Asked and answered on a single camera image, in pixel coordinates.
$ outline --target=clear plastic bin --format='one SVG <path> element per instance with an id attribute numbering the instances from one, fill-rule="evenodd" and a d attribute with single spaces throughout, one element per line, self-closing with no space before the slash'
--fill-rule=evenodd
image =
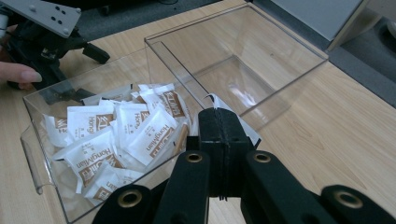
<path id="1" fill-rule="evenodd" d="M 21 141 L 37 193 L 56 188 L 66 222 L 92 221 L 93 206 L 74 193 L 77 178 L 64 163 L 51 161 L 44 116 L 66 116 L 80 99 L 111 90 L 137 90 L 140 83 L 174 83 L 193 115 L 219 96 L 257 132 L 287 110 L 313 69 L 326 62 L 293 33 L 245 4 L 147 37 L 147 47 L 85 74 L 24 97 L 32 124 Z M 138 180 L 150 188 L 167 178 L 175 160 Z"/>
<path id="2" fill-rule="evenodd" d="M 327 55 L 246 4 L 145 38 L 203 107 L 215 93 L 255 130 L 288 109 Z M 161 81 L 159 70 L 150 69 Z"/>
<path id="3" fill-rule="evenodd" d="M 82 105 L 80 99 L 93 94 L 112 99 L 122 98 L 122 93 L 131 89 L 131 84 L 133 90 L 138 91 L 137 84 L 150 83 L 147 61 L 146 50 L 141 49 L 115 62 L 27 95 L 23 99 L 32 125 L 23 133 L 21 141 L 36 191 L 41 194 L 43 186 L 54 186 L 68 223 L 84 217 L 95 209 L 95 206 L 81 194 L 75 193 L 77 177 L 67 164 L 51 159 L 61 148 L 50 142 L 44 115 L 65 118 L 68 106 Z M 159 66 L 157 69 L 166 69 L 162 63 L 155 66 Z M 185 100 L 192 114 L 202 110 L 175 78 L 168 78 L 167 81 L 175 84 L 176 92 Z M 171 157 L 164 157 L 163 162 L 169 158 Z"/>

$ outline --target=bin handle cutout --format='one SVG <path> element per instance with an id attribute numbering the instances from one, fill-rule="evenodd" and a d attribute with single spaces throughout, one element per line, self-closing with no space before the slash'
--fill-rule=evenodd
<path id="1" fill-rule="evenodd" d="M 29 127 L 21 135 L 21 145 L 29 165 L 32 175 L 35 191 L 41 195 L 43 187 L 46 185 L 55 186 L 50 176 L 50 169 L 41 149 L 40 142 L 35 133 L 34 124 Z"/>

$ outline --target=human hand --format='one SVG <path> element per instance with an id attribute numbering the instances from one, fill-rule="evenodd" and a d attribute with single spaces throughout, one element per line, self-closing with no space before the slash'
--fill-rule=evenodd
<path id="1" fill-rule="evenodd" d="M 13 32 L 16 26 L 9 27 L 8 31 Z M 3 48 L 7 44 L 9 36 L 3 38 L 0 46 L 0 80 L 12 81 L 19 83 L 18 87 L 22 90 L 33 88 L 32 82 L 42 81 L 42 77 L 33 68 L 19 64 L 11 63 L 7 51 Z"/>
<path id="2" fill-rule="evenodd" d="M 33 88 L 32 82 L 42 81 L 42 77 L 33 68 L 19 63 L 0 62 L 0 79 L 19 83 L 22 90 Z"/>

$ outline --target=tea bag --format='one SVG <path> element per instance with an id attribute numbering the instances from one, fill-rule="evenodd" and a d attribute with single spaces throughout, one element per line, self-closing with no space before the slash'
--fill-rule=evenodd
<path id="1" fill-rule="evenodd" d="M 158 105 L 163 105 L 166 111 L 178 122 L 187 118 L 189 120 L 189 126 L 191 126 L 192 118 L 190 110 L 187 108 L 183 99 L 175 92 L 173 83 L 153 89 L 147 89 L 147 87 L 144 89 L 145 90 L 140 91 L 139 94 L 148 104 L 149 111 L 155 110 Z"/>
<path id="2" fill-rule="evenodd" d="M 82 186 L 88 186 L 103 160 L 112 166 L 123 168 L 117 158 L 117 149 L 111 127 L 81 138 L 68 147 L 55 153 L 53 160 L 65 160 L 78 177 L 76 193 Z"/>
<path id="3" fill-rule="evenodd" d="M 177 121 L 162 106 L 158 106 L 139 126 L 126 151 L 144 165 L 148 165 L 176 127 Z"/>
<path id="4" fill-rule="evenodd" d="M 77 141 L 107 127 L 113 120 L 114 106 L 87 105 L 67 107 L 67 131 Z"/>
<path id="5" fill-rule="evenodd" d="M 125 149 L 140 124 L 149 116 L 149 110 L 145 104 L 121 104 L 116 105 L 116 116 L 120 148 Z"/>
<path id="6" fill-rule="evenodd" d="M 132 87 L 132 84 L 125 85 L 111 91 L 95 94 L 94 96 L 82 99 L 81 101 L 84 105 L 98 105 L 102 98 L 114 101 L 131 101 Z"/>
<path id="7" fill-rule="evenodd" d="M 104 161 L 82 194 L 85 198 L 105 201 L 116 189 L 133 183 L 142 175 L 140 172 L 114 168 Z"/>
<path id="8" fill-rule="evenodd" d="M 49 141 L 56 147 L 67 147 L 73 140 L 67 133 L 67 119 L 44 115 Z"/>

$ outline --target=table surface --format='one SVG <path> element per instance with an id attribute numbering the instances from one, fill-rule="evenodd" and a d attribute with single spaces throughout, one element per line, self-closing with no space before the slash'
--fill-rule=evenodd
<path id="1" fill-rule="evenodd" d="M 145 47 L 145 36 L 244 3 L 222 1 L 92 43 L 117 60 Z M 98 66 L 81 50 L 67 53 L 61 64 L 70 77 Z M 314 72 L 293 106 L 261 131 L 262 147 L 307 189 L 320 193 L 325 186 L 346 185 L 396 217 L 396 110 L 331 63 Z M 14 91 L 0 81 L 0 223 L 64 223 L 54 188 L 36 194 L 21 147 L 21 133 L 29 124 L 22 97 L 30 92 Z M 211 199 L 209 222 L 244 223 L 238 200 Z"/>

